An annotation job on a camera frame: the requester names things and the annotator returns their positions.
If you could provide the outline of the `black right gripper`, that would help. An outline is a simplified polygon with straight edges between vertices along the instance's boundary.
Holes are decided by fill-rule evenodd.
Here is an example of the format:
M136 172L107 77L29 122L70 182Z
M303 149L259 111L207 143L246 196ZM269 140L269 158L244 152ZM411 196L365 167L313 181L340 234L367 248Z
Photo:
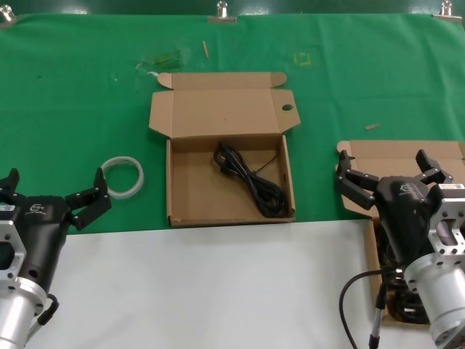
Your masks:
M375 204L397 263L411 264L432 253L428 235L437 205L428 195L437 184L452 183L453 176L424 150L416 154L421 173L415 177L388 176L378 181L377 176L353 169L354 159L346 150L339 152L337 188L364 210Z

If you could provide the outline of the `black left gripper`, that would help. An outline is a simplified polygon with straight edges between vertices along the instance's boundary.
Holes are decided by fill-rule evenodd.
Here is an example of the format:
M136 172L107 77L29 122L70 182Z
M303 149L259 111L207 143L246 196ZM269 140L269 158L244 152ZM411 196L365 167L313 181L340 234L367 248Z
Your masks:
M16 194L18 183L19 172L12 168L0 184L1 203L17 207L13 222L26 250L18 276L49 292L70 224L83 230L111 208L108 185L101 167L90 189L65 199Z

